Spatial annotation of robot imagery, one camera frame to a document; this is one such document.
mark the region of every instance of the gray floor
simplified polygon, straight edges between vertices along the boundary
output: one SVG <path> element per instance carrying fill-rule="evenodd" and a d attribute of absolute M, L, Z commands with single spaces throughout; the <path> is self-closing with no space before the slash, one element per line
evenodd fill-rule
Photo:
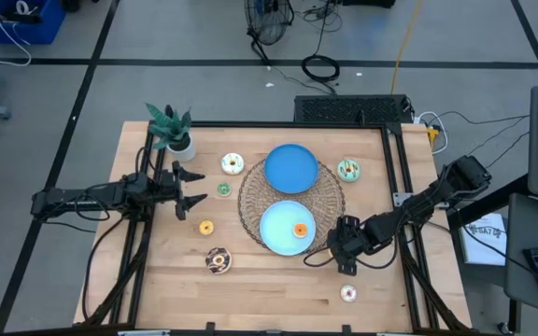
<path fill-rule="evenodd" d="M 31 46 L 40 59 L 89 59 L 110 0 L 84 1 L 68 14 L 51 46 Z M 317 2 L 293 1 L 295 9 Z M 538 0 L 520 0 L 538 39 Z M 323 38 L 321 53 L 339 60 L 393 61 L 414 1 L 398 0 L 392 10 L 340 7 L 343 28 Z M 103 59 L 253 60 L 241 0 L 122 0 L 103 50 Z M 300 60 L 316 47 L 319 31 L 294 21 L 284 38 L 267 48 L 270 57 Z M 0 46 L 0 57 L 20 57 Z M 537 59 L 510 0 L 425 0 L 405 50 L 406 61 L 522 62 Z M 42 189 L 75 102 L 86 66 L 0 65 L 0 105 L 12 119 L 0 120 L 0 302 L 30 225 L 30 196 Z M 304 78 L 299 67 L 281 67 Z M 342 68 L 341 94 L 388 93 L 393 69 Z M 397 92 L 408 94 L 417 111 L 456 110 L 473 120 L 529 112 L 529 91 L 537 69 L 403 68 Z M 96 68 L 58 186 L 72 188 L 105 181 L 125 120 L 148 119 L 144 102 L 191 108 L 195 119 L 292 120 L 293 99 L 317 94 L 261 66 L 116 66 Z M 468 125 L 446 116 L 448 149 L 438 166 L 469 152 L 509 123 Z M 475 152 L 488 164 L 522 133 L 523 120 L 495 142 Z M 527 139 L 490 171 L 494 190 L 526 172 Z M 67 216 L 70 223 L 92 224 Z M 74 316 L 86 258 L 88 233 L 46 227 L 39 235 L 7 330 L 68 326 Z M 505 320 L 503 290 L 463 275 L 474 325 L 495 331 Z M 523 335 L 538 335 L 538 311 L 523 310 Z"/>

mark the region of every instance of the woven placemat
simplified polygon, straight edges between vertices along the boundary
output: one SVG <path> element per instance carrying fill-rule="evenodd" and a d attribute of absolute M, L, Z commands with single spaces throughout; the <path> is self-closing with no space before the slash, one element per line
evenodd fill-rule
<path fill-rule="evenodd" d="M 238 214 L 248 235 L 266 248 L 261 238 L 262 214 L 271 204 L 290 200 L 301 203 L 310 210 L 317 225 L 313 244 L 302 254 L 314 252 L 325 246 L 327 232 L 335 228 L 337 219 L 346 211 L 344 192 L 337 177 L 319 162 L 319 177 L 313 187 L 298 194 L 287 194 L 271 187 L 265 179 L 263 166 L 264 160 L 250 169 L 242 181 L 238 194 Z"/>

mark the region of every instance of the green frosted donut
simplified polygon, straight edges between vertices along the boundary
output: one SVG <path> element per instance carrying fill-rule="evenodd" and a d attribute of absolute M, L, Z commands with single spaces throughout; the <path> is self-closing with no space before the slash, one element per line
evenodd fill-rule
<path fill-rule="evenodd" d="M 337 165 L 337 174 L 342 181 L 354 182 L 361 177 L 361 167 L 354 160 L 343 160 Z"/>
<path fill-rule="evenodd" d="M 228 197 L 232 193 L 232 187 L 227 183 L 219 183 L 217 186 L 217 193 L 221 197 Z"/>

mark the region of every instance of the white pot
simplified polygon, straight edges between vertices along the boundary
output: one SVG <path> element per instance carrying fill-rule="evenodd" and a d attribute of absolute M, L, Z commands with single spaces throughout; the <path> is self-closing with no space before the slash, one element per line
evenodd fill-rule
<path fill-rule="evenodd" d="M 178 160 L 180 162 L 186 162 L 194 159 L 194 156 L 196 155 L 196 146 L 194 145 L 194 138 L 191 136 L 191 143 L 186 147 L 184 150 L 175 151 L 172 148 L 167 146 L 167 150 L 169 150 L 170 153 L 174 154 L 174 160 Z"/>

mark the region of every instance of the blue bin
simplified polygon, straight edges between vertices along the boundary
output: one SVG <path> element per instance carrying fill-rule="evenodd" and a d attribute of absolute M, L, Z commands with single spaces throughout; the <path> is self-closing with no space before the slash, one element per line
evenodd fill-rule
<path fill-rule="evenodd" d="M 12 29 L 15 23 L 2 22 L 4 28 L 20 44 L 22 40 L 30 44 L 51 44 L 64 22 L 65 11 L 62 9 L 61 0 L 25 1 L 29 7 L 37 5 L 40 8 L 42 22 L 39 24 L 17 23 L 15 30 Z M 0 0 L 0 14 L 10 7 L 16 7 L 16 0 Z M 0 27 L 0 44 L 12 43 Z"/>

